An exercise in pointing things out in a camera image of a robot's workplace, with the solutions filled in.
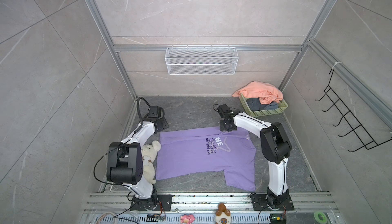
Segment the purple t shirt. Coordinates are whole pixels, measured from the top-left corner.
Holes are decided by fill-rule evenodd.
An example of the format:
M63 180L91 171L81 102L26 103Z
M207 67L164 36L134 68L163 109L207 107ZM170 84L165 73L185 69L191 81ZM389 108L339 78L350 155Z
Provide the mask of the purple t shirt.
M255 191L255 155L249 132L218 127L162 132L156 180L189 174L223 171L226 184Z

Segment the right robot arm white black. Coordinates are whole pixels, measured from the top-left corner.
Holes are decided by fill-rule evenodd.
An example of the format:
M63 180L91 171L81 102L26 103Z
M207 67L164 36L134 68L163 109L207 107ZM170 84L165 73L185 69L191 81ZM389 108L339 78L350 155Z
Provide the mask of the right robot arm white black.
M287 163L292 144L283 125L278 122L261 121L239 110L232 110L226 104L218 104L214 110L221 117L219 128L222 132L242 128L260 139L261 151L268 161L269 168L267 206L275 210L284 207L284 203L290 200L290 191L287 186Z

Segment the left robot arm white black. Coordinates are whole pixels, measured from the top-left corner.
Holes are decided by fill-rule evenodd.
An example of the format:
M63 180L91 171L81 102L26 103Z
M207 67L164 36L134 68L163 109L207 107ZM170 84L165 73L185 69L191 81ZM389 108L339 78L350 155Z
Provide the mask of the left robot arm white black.
M121 142L113 142L108 150L106 178L115 185L125 186L135 195L135 204L146 210L158 205L156 188L144 176L142 146L153 135L168 128L164 109L149 107L149 112L140 117L136 129Z

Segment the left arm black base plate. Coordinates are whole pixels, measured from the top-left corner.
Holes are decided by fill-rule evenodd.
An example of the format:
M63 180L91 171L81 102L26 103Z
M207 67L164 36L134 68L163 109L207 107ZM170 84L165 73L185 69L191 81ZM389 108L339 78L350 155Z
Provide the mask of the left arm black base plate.
M141 199L133 196L131 201L131 211L170 211L173 196L170 194L153 195L148 199Z

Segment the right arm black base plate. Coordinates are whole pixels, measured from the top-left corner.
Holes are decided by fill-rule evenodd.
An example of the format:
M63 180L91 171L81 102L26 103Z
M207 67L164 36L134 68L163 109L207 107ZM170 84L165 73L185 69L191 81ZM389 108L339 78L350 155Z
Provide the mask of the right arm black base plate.
M291 196L287 193L276 196L271 194L256 194L249 195L255 211L261 210L279 210L279 211L293 211L294 204Z

